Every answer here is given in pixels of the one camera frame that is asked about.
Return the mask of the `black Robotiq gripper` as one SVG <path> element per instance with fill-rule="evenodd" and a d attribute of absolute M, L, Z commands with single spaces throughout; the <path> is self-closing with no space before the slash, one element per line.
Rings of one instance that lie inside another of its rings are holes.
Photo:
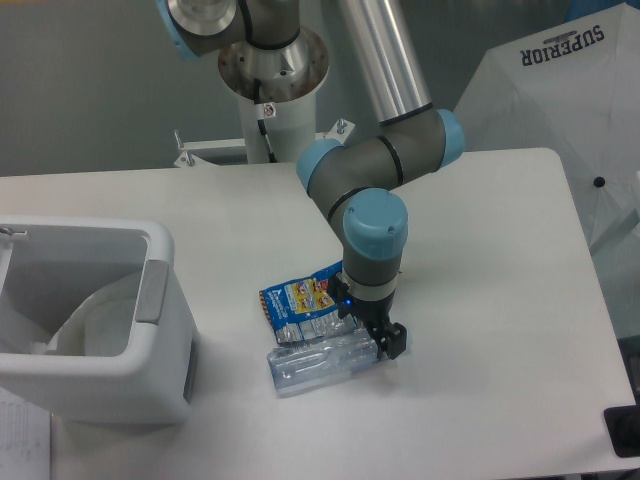
<path fill-rule="evenodd" d="M 377 345 L 377 359 L 396 359 L 406 350 L 407 329 L 390 321 L 394 294 L 375 301 L 361 300 L 348 292 L 339 275 L 331 278 L 331 298 L 337 306 L 338 317 L 352 315 L 368 331 Z"/>

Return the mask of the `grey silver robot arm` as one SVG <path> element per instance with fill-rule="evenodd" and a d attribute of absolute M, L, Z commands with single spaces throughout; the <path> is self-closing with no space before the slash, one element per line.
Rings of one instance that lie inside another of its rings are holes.
<path fill-rule="evenodd" d="M 465 138 L 455 115 L 433 106 L 396 1 L 340 5 L 380 134 L 347 146 L 318 138 L 314 93 L 328 74 L 321 39 L 296 1 L 161 1 L 160 17 L 187 58 L 218 53 L 218 68 L 245 111 L 252 163 L 292 162 L 343 248 L 329 282 L 341 315 L 362 322 L 381 355 L 396 358 L 406 328 L 390 319 L 408 211 L 399 186 L 457 160 Z"/>

